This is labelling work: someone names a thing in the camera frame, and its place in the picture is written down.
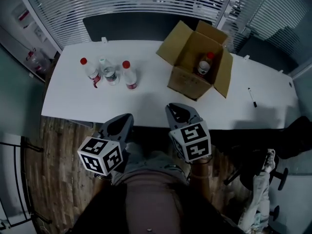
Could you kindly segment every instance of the person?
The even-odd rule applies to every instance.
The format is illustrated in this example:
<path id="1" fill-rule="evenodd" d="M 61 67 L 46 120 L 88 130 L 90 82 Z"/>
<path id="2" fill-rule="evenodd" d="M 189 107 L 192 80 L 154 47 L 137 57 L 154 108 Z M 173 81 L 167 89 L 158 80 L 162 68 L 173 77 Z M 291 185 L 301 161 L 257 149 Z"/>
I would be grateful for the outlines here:
<path id="1" fill-rule="evenodd" d="M 190 182 L 162 151 L 147 157 L 136 143 L 124 173 L 95 178 L 94 197 L 69 233 L 243 233 L 209 202 L 209 159 L 192 162 Z"/>
<path id="2" fill-rule="evenodd" d="M 263 170 L 253 177 L 253 194 L 239 219 L 238 226 L 247 234 L 260 234 L 268 226 L 270 216 L 269 180 L 275 168 L 275 150 L 268 149 Z"/>

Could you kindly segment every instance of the white table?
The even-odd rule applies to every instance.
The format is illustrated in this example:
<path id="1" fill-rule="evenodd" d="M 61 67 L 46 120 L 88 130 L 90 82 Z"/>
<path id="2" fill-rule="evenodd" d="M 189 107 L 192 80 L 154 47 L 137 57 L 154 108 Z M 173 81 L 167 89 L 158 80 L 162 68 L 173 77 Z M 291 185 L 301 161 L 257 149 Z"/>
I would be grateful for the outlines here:
<path id="1" fill-rule="evenodd" d="M 291 77 L 237 55 L 233 55 L 226 99 L 214 88 L 198 101 L 186 98 L 167 87 L 172 67 L 155 54 L 160 45 L 160 41 L 124 40 L 66 46 L 52 75 L 42 115 L 104 123 L 131 113 L 135 125 L 168 127 L 165 106 L 179 102 L 194 107 L 209 129 L 284 128 L 300 117 Z M 122 77 L 116 86 L 104 80 L 94 88 L 79 61 L 86 57 L 98 64 L 101 56 L 119 66 L 124 60 L 130 61 L 137 69 L 137 89 L 128 90 Z"/>

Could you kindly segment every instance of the wooden floor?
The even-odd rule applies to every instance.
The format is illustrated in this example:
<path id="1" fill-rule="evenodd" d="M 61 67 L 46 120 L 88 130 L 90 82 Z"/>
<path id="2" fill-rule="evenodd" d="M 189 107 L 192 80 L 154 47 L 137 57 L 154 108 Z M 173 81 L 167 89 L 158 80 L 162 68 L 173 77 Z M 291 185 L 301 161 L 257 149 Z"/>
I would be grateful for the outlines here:
<path id="1" fill-rule="evenodd" d="M 94 131 L 64 119 L 41 117 L 40 140 L 31 142 L 42 146 L 44 152 L 26 149 L 24 163 L 28 193 L 34 209 L 52 220 L 52 224 L 47 225 L 37 219 L 42 233 L 63 233 L 90 202 L 93 173 L 84 169 L 77 149 Z M 249 191 L 239 179 L 230 186 L 223 184 L 233 166 L 217 149 L 213 151 L 210 165 L 212 204 L 226 214 L 230 199 L 243 202 Z"/>

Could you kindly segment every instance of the cardboard box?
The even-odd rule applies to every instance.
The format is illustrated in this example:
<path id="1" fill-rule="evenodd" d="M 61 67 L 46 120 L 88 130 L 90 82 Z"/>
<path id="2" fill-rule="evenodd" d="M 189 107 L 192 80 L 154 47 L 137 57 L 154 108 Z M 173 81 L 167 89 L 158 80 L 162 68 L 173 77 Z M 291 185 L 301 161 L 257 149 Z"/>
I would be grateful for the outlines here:
<path id="1" fill-rule="evenodd" d="M 225 98 L 228 94 L 233 57 L 222 46 L 227 35 L 200 21 L 195 31 L 180 21 L 164 40 L 157 54 L 173 68 L 168 87 L 197 100 L 212 86 Z M 193 73 L 200 58 L 214 53 L 207 80 Z"/>

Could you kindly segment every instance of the red bottle cap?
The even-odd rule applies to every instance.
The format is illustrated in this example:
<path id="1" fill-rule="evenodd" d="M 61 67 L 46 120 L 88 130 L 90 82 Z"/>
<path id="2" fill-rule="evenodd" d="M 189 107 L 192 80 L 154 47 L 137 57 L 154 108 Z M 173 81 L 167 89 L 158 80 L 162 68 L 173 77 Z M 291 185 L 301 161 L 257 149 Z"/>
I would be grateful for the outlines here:
<path id="1" fill-rule="evenodd" d="M 86 58 L 81 58 L 80 63 L 82 65 L 85 65 L 87 63 L 87 59 Z"/>
<path id="2" fill-rule="evenodd" d="M 215 57 L 215 55 L 214 55 L 213 52 L 208 52 L 208 53 L 207 53 L 207 58 L 213 59 L 214 57 Z"/>
<path id="3" fill-rule="evenodd" d="M 122 63 L 122 66 L 123 68 L 130 68 L 130 62 L 126 60 Z"/>

